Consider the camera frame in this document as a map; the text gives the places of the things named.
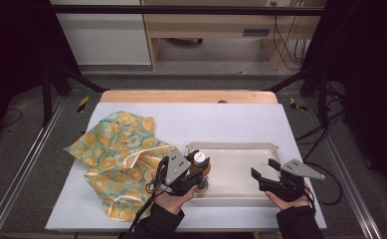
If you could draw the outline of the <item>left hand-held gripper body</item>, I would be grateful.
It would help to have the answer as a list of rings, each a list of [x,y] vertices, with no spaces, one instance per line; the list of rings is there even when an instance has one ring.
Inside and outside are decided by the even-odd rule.
[[[191,164],[177,148],[163,158],[164,168],[159,173],[160,188],[169,195],[183,196],[194,185],[196,176],[189,171]]]

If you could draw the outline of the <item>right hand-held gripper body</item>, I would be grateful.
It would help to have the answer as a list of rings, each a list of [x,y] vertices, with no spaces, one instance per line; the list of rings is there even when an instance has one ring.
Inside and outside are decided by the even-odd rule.
[[[281,164],[280,179],[259,182],[261,191],[270,191],[283,201],[295,201],[304,195],[306,177],[324,180],[325,176],[297,159]]]

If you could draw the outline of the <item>orange bottle with white cap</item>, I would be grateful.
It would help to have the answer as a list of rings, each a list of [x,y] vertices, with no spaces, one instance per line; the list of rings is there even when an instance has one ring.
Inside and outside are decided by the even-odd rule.
[[[198,156],[198,161],[202,161],[204,160],[205,158],[209,158],[207,157],[203,152],[200,152],[197,154]],[[192,173],[192,165],[190,166],[189,168],[189,171]],[[197,188],[195,189],[195,191],[197,193],[204,193],[209,187],[209,182],[206,184],[206,185],[197,185]]]

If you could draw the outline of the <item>white plastic tray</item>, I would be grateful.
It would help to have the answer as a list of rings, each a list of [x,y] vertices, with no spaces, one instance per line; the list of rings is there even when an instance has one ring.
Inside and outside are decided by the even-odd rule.
[[[195,207],[273,207],[259,188],[251,168],[262,177],[279,181],[280,173],[269,160],[280,162],[278,147],[270,142],[197,141],[186,146],[190,153],[198,149],[210,158],[208,188],[190,201]]]

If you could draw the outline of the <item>green orange-print cloth bag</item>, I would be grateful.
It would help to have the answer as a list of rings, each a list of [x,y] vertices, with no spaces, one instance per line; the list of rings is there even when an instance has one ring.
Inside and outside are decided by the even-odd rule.
[[[154,135],[154,119],[113,113],[67,147],[85,163],[85,181],[102,201],[106,216],[131,222],[150,197],[147,184],[172,146]]]

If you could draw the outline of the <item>person's right hand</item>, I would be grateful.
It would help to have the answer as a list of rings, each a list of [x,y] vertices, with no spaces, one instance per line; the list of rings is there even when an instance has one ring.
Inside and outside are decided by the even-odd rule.
[[[287,210],[291,207],[303,207],[303,206],[310,205],[309,200],[305,196],[302,196],[295,201],[286,202],[278,198],[275,194],[273,194],[270,191],[266,191],[265,194],[280,211]]]

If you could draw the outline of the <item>person's left hand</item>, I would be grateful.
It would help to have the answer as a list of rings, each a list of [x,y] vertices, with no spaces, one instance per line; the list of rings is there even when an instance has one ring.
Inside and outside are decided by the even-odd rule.
[[[181,211],[183,204],[194,197],[195,190],[196,186],[193,186],[183,196],[171,196],[166,191],[159,189],[154,202],[166,211],[177,215]]]

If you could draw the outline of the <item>white table mat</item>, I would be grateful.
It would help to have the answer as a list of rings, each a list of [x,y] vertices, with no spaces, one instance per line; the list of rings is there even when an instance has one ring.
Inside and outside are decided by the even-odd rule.
[[[281,163],[300,160],[285,110],[280,104],[129,104],[99,103],[88,128],[106,116],[125,111],[152,117],[155,136],[180,149],[196,141],[270,142]],[[112,221],[84,179],[88,167],[75,161],[46,228],[61,232],[124,230],[127,222]],[[180,232],[264,231],[278,227],[273,207],[183,207]]]

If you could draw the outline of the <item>wooden table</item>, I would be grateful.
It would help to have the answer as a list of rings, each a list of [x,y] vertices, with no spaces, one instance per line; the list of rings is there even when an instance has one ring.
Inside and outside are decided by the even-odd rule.
[[[262,91],[184,91],[184,90],[135,90],[106,91],[101,103],[228,103],[228,104],[277,104],[272,92]]]

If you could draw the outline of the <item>yellow black floor tape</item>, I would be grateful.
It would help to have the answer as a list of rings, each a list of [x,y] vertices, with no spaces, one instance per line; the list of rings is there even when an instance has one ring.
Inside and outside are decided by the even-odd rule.
[[[77,109],[77,113],[82,113],[89,101],[90,97],[89,96],[85,96],[81,99],[81,102],[79,104],[79,107]]]
[[[294,98],[290,98],[290,108],[301,112],[307,112],[307,107],[299,106]]]

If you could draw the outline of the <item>black curtain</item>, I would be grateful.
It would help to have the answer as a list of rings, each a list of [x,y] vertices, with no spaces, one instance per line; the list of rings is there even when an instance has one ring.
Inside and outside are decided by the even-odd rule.
[[[80,70],[58,17],[28,8],[50,4],[51,0],[0,0],[0,121],[13,97],[42,84],[45,70],[34,54],[32,38],[18,30],[18,20],[28,21],[52,59],[76,73]]]
[[[369,160],[387,179],[387,0],[326,0],[336,13],[320,18],[307,64],[331,36],[324,71],[345,86],[343,101]]]

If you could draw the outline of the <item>wooden desk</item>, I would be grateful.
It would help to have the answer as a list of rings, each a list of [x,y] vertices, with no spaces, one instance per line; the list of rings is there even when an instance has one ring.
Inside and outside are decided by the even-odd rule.
[[[139,0],[143,6],[320,7],[327,0]],[[149,52],[157,60],[161,39],[252,38],[262,41],[271,67],[276,70],[292,50],[292,40],[312,39],[317,16],[173,15],[145,14]]]

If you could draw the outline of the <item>white cabinet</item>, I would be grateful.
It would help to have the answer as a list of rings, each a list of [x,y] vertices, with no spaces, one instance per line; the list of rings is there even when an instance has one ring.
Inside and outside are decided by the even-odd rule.
[[[58,14],[79,65],[149,65],[141,14]]]

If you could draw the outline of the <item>aluminium rail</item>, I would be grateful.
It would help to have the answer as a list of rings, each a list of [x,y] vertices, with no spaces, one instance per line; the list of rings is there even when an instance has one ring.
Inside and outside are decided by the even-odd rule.
[[[324,140],[324,145],[329,155],[331,164],[342,184],[343,192],[347,197],[354,216],[366,239],[383,239],[378,226],[373,219],[366,203],[363,200],[354,180],[347,171],[342,158],[333,143],[332,138],[328,135]]]
[[[53,130],[57,119],[59,118],[63,106],[67,101],[67,97],[57,97],[56,103],[53,107],[52,115],[47,122],[41,127],[36,139],[32,143],[28,153],[26,154],[19,170],[15,174],[7,191],[0,201],[0,231],[4,222],[6,221],[11,209],[13,208],[28,176],[31,173],[33,166],[36,164],[42,149]]]

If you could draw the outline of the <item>black frame stand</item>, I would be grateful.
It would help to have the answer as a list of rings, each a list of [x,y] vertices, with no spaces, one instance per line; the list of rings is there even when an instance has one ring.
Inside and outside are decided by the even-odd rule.
[[[298,80],[303,80],[303,84],[299,90],[303,97],[310,97],[315,91],[318,91],[317,118],[322,126],[327,127],[328,116],[326,97],[328,80],[324,67],[310,65],[288,77],[286,80],[266,89],[266,92],[277,93]]]
[[[44,120],[42,126],[46,126],[53,117],[51,86],[54,86],[60,96],[68,96],[72,91],[72,88],[67,82],[67,79],[73,79],[97,93],[104,93],[106,91],[106,88],[89,81],[81,74],[78,74],[63,65],[47,66],[42,73],[44,106]]]

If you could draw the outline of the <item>black horizontal frame bar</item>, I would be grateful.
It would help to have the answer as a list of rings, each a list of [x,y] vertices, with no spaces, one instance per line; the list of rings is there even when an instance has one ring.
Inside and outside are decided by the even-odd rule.
[[[51,5],[49,11],[69,14],[188,14],[188,15],[265,15],[322,16],[323,8],[218,7],[218,6],[128,6],[128,5]]]

